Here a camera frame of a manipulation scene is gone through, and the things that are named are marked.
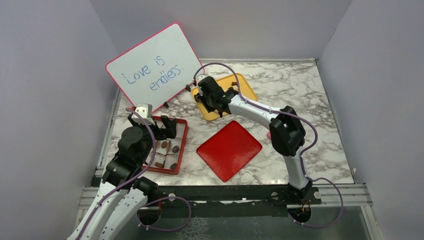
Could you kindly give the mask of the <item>brown almond chocolate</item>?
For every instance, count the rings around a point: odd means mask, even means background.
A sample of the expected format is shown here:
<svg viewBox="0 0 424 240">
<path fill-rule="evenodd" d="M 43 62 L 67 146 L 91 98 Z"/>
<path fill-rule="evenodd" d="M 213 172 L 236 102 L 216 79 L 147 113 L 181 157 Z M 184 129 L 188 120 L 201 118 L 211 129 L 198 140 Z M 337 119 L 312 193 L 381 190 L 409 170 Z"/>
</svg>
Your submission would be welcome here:
<svg viewBox="0 0 424 240">
<path fill-rule="evenodd" d="M 168 146 L 168 142 L 167 142 L 167 141 L 163 141 L 163 142 L 161 143 L 161 148 L 162 148 L 162 149 L 167 148 L 167 146 Z"/>
</svg>

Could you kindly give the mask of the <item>dark round chocolate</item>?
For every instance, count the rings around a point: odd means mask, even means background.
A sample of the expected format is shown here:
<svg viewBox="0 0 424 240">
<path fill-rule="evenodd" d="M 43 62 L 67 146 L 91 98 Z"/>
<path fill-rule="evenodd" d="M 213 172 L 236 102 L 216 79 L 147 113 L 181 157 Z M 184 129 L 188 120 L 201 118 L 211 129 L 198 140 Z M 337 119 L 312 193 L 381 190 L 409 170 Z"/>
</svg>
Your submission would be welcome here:
<svg viewBox="0 0 424 240">
<path fill-rule="evenodd" d="M 178 145 L 176 145 L 176 146 L 174 146 L 172 149 L 171 149 L 171 152 L 172 153 L 178 153 L 180 151 L 180 147 L 178 146 Z"/>
</svg>

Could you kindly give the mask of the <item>brown square chocolate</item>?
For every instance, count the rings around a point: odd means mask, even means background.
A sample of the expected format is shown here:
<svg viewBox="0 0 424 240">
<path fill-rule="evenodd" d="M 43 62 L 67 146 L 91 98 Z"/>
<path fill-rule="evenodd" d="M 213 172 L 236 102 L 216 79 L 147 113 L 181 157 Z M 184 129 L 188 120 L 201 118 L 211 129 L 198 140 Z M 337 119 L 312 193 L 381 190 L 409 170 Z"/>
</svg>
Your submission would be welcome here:
<svg viewBox="0 0 424 240">
<path fill-rule="evenodd" d="M 156 162 L 154 164 L 154 166 L 157 167 L 157 168 L 161 168 L 161 169 L 163 169 L 165 167 L 164 163 L 161 163 L 161 162 Z"/>
</svg>

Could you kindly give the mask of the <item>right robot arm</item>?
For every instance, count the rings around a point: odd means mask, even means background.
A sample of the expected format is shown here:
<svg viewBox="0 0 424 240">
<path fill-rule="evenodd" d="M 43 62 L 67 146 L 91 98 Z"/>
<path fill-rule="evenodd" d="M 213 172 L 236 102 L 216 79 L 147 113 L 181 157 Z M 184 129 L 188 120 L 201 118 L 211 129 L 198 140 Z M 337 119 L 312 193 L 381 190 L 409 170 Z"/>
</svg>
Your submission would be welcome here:
<svg viewBox="0 0 424 240">
<path fill-rule="evenodd" d="M 201 103 L 207 112 L 217 112 L 237 115 L 247 118 L 269 130 L 272 147 L 281 154 L 287 168 L 291 188 L 289 199 L 300 204 L 309 196 L 306 186 L 309 180 L 302 167 L 300 151 L 305 144 L 306 131 L 293 108 L 284 109 L 267 106 L 243 96 L 230 87 L 223 90 L 217 81 L 207 76 L 200 81 L 194 81 L 198 93 L 195 100 Z"/>
</svg>

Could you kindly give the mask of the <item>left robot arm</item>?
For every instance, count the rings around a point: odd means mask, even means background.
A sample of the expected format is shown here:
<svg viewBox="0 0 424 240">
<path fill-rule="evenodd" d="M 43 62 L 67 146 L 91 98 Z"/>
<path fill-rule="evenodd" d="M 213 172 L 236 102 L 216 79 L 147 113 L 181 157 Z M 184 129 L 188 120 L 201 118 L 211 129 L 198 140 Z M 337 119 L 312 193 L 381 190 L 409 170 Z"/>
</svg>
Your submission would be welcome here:
<svg viewBox="0 0 424 240">
<path fill-rule="evenodd" d="M 69 236 L 70 240 L 113 240 L 139 208 L 157 200 L 158 185 L 142 177 L 151 163 L 158 140 L 177 136 L 177 120 L 160 117 L 163 127 L 155 118 L 131 113 L 131 126 L 118 141 L 118 151 L 107 164 L 98 191 L 87 213 Z"/>
</svg>

